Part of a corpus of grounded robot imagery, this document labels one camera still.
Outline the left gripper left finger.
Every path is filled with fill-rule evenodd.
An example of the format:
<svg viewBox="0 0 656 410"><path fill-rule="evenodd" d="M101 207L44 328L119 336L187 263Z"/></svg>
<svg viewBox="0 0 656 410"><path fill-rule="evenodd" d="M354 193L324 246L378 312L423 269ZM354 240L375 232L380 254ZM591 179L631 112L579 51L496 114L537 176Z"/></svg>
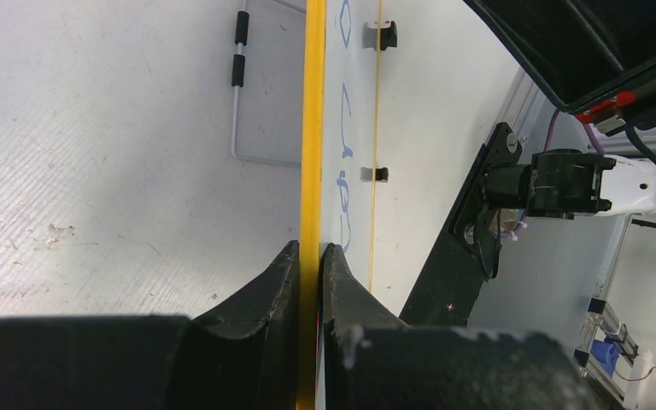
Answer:
<svg viewBox="0 0 656 410"><path fill-rule="evenodd" d="M299 250L287 242L256 278L194 319L205 343L198 351L209 407L295 408Z"/></svg>

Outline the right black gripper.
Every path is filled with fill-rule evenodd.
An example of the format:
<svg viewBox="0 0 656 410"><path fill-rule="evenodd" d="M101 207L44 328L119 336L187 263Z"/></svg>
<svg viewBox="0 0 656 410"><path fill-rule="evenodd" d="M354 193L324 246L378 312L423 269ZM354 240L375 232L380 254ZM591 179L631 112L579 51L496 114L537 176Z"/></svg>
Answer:
<svg viewBox="0 0 656 410"><path fill-rule="evenodd" d="M656 127L656 1L468 6L560 111L599 131Z"/></svg>

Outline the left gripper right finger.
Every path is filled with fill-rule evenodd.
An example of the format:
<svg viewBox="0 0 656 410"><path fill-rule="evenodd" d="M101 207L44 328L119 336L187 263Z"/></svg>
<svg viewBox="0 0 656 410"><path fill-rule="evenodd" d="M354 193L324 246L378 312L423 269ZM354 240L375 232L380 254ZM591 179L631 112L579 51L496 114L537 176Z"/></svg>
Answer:
<svg viewBox="0 0 656 410"><path fill-rule="evenodd" d="M320 274L325 407L377 409L386 382L372 338L406 324L354 276L342 246L327 245Z"/></svg>

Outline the yellow framed whiteboard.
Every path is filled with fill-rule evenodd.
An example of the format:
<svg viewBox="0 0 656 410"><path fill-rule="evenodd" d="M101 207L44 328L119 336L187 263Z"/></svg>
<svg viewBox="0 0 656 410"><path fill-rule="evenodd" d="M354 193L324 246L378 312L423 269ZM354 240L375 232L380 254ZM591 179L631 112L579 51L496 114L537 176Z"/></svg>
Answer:
<svg viewBox="0 0 656 410"><path fill-rule="evenodd" d="M299 207L296 407L322 390L321 258L339 245L359 283L374 282L378 155L379 1L307 3Z"/></svg>

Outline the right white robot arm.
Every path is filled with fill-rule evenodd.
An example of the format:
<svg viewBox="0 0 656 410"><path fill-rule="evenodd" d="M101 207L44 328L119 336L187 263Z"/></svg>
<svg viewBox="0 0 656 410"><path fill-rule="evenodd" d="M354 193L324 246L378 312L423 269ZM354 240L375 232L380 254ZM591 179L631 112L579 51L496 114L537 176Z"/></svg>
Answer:
<svg viewBox="0 0 656 410"><path fill-rule="evenodd" d="M475 215L656 214L656 1L472 1L472 11L561 112L608 136L624 133L640 159L545 149L522 164L491 138L461 200Z"/></svg>

